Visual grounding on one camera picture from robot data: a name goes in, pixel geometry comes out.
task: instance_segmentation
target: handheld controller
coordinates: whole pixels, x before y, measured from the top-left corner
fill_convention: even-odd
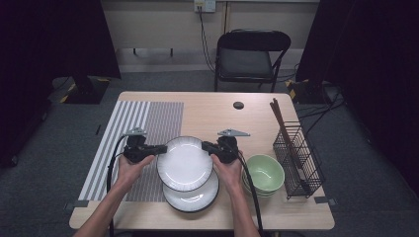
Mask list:
[[[143,130],[132,130],[127,134],[126,147],[124,147],[124,156],[132,163],[138,163],[149,155],[164,154],[167,152],[165,145],[146,145]]]
[[[235,136],[250,136],[249,133],[227,129],[218,133],[221,137],[216,141],[217,144],[209,141],[202,143],[202,149],[207,151],[209,155],[215,154],[219,161],[224,164],[233,162],[238,157],[237,139]]]

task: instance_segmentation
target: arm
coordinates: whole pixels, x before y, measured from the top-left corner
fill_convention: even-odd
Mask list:
[[[230,195],[234,236],[259,237],[259,232],[253,222],[249,206],[247,206],[246,197],[241,187],[240,161],[236,159],[231,164],[223,164],[216,155],[212,154],[210,157],[218,169],[218,174],[224,181],[227,192]]]
[[[124,196],[141,175],[142,168],[151,163],[153,159],[154,156],[147,156],[141,162],[132,165],[122,155],[119,160],[117,181],[74,236],[105,236],[109,223],[111,223]]]

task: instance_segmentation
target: chair backrest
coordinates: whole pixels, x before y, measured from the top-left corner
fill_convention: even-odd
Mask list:
[[[287,51],[290,37],[278,31],[234,30],[222,35],[217,48],[256,51]]]

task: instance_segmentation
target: chopsticks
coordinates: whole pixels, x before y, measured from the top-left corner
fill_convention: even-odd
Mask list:
[[[303,190],[305,191],[305,194],[309,196],[311,193],[311,189],[310,189],[309,184],[306,181],[306,177],[302,168],[302,163],[299,160],[299,157],[298,157],[297,152],[295,151],[293,142],[291,141],[290,135],[288,134],[283,116],[281,114],[280,105],[278,104],[277,99],[274,98],[273,102],[271,102],[270,105],[271,105],[272,111],[274,112],[275,117],[277,118],[278,124],[280,125],[281,135],[283,136],[286,147],[290,152],[291,159],[296,165],[296,169],[298,171],[301,186]]]

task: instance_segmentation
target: gray carpet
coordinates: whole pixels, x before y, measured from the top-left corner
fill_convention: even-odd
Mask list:
[[[57,78],[53,84],[57,87],[64,80]],[[111,82],[100,105],[60,104],[70,84],[71,80],[51,94],[48,117],[19,154],[18,166],[0,170],[0,237],[74,233],[68,226],[71,212],[64,207],[80,194],[120,92],[210,92],[213,85],[210,71],[126,73],[123,80]],[[268,85],[259,90],[255,84],[221,83],[219,87],[219,91],[269,90]],[[279,83],[276,91],[288,90]],[[303,117],[319,107],[323,106],[295,105],[306,130],[319,115]],[[96,134],[99,125],[101,130]],[[327,113],[310,131],[309,139],[322,161],[327,179],[324,190],[336,201],[331,205],[336,225],[329,231],[285,231],[283,236],[418,235],[418,198],[398,171],[368,143],[362,123],[348,107],[343,105]]]

